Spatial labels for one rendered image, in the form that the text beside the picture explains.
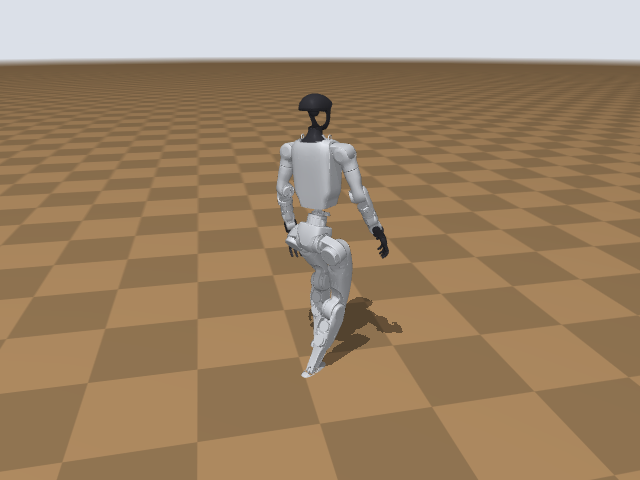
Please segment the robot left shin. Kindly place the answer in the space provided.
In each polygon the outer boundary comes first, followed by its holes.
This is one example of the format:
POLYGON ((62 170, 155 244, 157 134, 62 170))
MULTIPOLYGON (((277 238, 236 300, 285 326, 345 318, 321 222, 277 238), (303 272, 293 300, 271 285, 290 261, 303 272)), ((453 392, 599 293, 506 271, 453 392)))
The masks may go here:
POLYGON ((328 289, 324 289, 324 290, 316 289, 314 287, 314 285, 313 285, 314 275, 315 275, 315 272, 311 276, 312 288, 311 288, 311 293, 310 293, 310 302, 311 302, 311 311, 312 311, 312 314, 313 314, 314 337, 315 337, 316 329, 317 329, 317 326, 318 326, 318 322, 319 322, 321 317, 325 317, 325 315, 322 314, 322 305, 327 299, 330 299, 331 287, 329 287, 328 289))

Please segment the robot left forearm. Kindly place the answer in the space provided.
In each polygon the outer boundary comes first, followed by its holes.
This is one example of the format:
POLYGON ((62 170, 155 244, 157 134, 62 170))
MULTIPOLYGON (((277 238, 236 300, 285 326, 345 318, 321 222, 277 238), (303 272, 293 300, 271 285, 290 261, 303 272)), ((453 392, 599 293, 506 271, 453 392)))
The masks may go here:
POLYGON ((291 230, 294 226, 296 226, 295 224, 295 215, 293 213, 293 198, 284 198, 281 195, 278 194, 277 192, 277 200, 278 200, 278 204, 280 205, 281 208, 281 212, 282 212, 282 218, 286 223, 287 226, 287 230, 291 230))

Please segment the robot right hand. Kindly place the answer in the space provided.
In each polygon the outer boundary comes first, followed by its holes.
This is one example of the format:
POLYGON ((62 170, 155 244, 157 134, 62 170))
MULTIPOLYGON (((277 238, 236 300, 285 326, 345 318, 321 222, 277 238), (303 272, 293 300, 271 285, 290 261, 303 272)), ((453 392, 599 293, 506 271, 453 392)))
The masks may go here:
POLYGON ((379 254, 381 254, 381 257, 383 259, 389 254, 387 239, 384 234, 384 228, 382 227, 382 230, 381 230, 380 227, 376 226, 372 229, 372 232, 374 233, 373 236, 376 237, 376 240, 380 239, 381 246, 377 250, 380 250, 383 248, 382 251, 379 252, 379 254))

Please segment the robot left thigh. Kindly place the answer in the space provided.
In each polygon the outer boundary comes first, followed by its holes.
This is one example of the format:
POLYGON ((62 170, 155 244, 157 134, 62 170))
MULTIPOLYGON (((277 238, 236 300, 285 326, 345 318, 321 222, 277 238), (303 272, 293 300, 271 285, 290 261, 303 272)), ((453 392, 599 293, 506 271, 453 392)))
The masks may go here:
POLYGON ((328 289, 330 287, 329 275, 328 275, 328 264, 322 259, 321 254, 312 253, 304 250, 303 248, 298 247, 296 244, 296 236, 297 236, 297 228, 299 224, 294 226, 287 238, 285 240, 286 244, 291 248, 300 252, 303 258, 311 265, 315 270, 315 275, 313 278, 313 285, 318 290, 328 289))

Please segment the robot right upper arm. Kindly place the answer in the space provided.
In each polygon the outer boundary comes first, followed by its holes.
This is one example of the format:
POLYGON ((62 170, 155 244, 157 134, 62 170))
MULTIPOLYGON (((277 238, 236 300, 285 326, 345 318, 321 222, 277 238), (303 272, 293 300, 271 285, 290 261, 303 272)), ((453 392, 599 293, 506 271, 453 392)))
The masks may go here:
POLYGON ((357 204, 367 201, 363 192, 355 148, 347 143, 333 143, 330 145, 330 148, 335 162, 341 165, 346 181, 351 189, 349 190, 351 202, 357 204))

